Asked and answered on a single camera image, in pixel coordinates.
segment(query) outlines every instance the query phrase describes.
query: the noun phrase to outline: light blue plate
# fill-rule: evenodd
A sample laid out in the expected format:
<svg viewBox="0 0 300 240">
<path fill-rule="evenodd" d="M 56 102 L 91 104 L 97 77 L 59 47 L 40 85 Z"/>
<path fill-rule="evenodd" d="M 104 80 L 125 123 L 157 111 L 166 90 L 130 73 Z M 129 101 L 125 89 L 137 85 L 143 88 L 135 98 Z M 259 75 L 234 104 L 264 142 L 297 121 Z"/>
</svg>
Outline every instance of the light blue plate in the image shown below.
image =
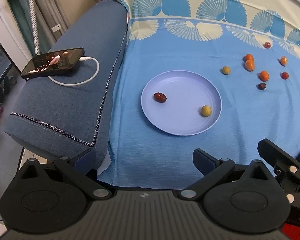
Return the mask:
<svg viewBox="0 0 300 240">
<path fill-rule="evenodd" d="M 165 103 L 154 100 L 154 93 L 167 97 Z M 201 108 L 212 109 L 209 117 Z M 141 106 L 148 120 L 157 128 L 174 135 L 194 135 L 211 128 L 222 110 L 217 88 L 206 78 L 184 70 L 173 70 L 151 79 L 142 91 Z"/>
</svg>

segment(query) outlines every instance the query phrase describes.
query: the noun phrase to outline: floor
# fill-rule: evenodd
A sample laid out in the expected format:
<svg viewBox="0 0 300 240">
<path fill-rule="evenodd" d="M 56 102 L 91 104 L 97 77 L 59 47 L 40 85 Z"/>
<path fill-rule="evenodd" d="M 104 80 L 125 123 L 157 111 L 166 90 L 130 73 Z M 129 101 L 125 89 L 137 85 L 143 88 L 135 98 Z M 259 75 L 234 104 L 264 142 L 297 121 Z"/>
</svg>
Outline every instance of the floor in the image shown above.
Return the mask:
<svg viewBox="0 0 300 240">
<path fill-rule="evenodd" d="M 30 159 L 30 158 L 38 159 L 39 163 L 41 163 L 41 164 L 47 163 L 47 161 L 48 161 L 47 159 L 42 158 L 42 157 L 38 156 L 37 154 L 34 154 L 34 153 L 30 152 L 29 150 L 25 149 L 24 152 L 23 152 L 23 155 L 22 155 L 22 159 L 21 159 L 21 162 L 20 162 L 19 169 L 26 162 L 26 160 Z"/>
<path fill-rule="evenodd" d="M 26 81 L 19 76 L 17 83 L 11 88 L 10 93 L 2 105 L 4 111 L 0 118 L 0 198 L 18 170 L 18 164 L 23 150 L 21 145 L 17 144 L 4 132 L 4 127 L 25 82 Z"/>
</svg>

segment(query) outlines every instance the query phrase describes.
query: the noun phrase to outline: white charging cable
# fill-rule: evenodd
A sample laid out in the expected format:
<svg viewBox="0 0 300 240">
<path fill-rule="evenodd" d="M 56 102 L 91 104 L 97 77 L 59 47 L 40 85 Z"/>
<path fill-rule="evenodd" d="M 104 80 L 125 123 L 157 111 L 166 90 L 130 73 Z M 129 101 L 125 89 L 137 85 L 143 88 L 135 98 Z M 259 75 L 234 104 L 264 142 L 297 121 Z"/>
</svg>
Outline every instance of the white charging cable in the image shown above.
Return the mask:
<svg viewBox="0 0 300 240">
<path fill-rule="evenodd" d="M 61 86 L 65 86 L 65 87 L 74 87 L 74 86 L 79 86 L 79 85 L 83 85 L 85 83 L 88 83 L 88 82 L 90 82 L 92 79 L 94 79 L 96 77 L 96 75 L 99 72 L 99 68 L 100 68 L 99 62 L 95 58 L 93 58 L 93 57 L 81 57 L 79 59 L 79 61 L 86 61 L 86 60 L 89 60 L 89 59 L 94 60 L 97 63 L 97 71 L 94 73 L 94 75 L 91 78 L 87 79 L 86 81 L 83 81 L 83 82 L 80 82 L 80 83 L 76 83 L 76 84 L 64 84 L 64 83 L 61 83 L 61 82 L 53 79 L 51 76 L 48 76 L 48 78 L 50 78 L 50 80 L 53 81 L 53 82 L 55 82 L 56 84 L 61 85 Z"/>
</svg>

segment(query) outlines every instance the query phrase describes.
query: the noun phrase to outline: phone screen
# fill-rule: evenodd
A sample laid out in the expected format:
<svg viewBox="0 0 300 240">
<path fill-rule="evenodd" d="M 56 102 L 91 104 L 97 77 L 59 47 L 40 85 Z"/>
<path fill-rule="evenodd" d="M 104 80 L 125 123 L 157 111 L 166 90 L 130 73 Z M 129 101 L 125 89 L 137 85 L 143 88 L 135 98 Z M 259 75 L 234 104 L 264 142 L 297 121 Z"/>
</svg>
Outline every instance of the phone screen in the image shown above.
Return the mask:
<svg viewBox="0 0 300 240">
<path fill-rule="evenodd" d="M 37 55 L 29 61 L 22 75 L 51 72 L 52 70 L 67 70 L 83 55 L 83 49 L 68 49 Z"/>
</svg>

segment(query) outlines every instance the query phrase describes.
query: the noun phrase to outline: orange fruit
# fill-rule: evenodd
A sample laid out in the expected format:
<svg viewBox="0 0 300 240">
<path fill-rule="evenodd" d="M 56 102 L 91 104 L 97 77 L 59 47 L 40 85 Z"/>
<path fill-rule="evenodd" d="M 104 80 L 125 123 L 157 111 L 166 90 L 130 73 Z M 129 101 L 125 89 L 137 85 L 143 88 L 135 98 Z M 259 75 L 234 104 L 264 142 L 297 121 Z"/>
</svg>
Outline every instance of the orange fruit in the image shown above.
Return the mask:
<svg viewBox="0 0 300 240">
<path fill-rule="evenodd" d="M 244 59 L 247 60 L 252 60 L 254 62 L 254 57 L 251 54 L 245 55 Z"/>
<path fill-rule="evenodd" d="M 259 78 L 263 81 L 266 82 L 269 80 L 269 73 L 265 70 L 260 72 Z"/>
<path fill-rule="evenodd" d="M 285 57 L 285 56 L 281 57 L 281 59 L 280 59 L 280 64 L 281 64 L 282 66 L 285 66 L 285 65 L 287 65 L 287 63 L 288 63 L 288 58 Z"/>
<path fill-rule="evenodd" d="M 246 69 L 250 72 L 254 71 L 254 69 L 255 69 L 255 65 L 254 65 L 254 62 L 252 59 L 248 59 L 245 63 L 245 66 L 246 66 Z"/>
</svg>

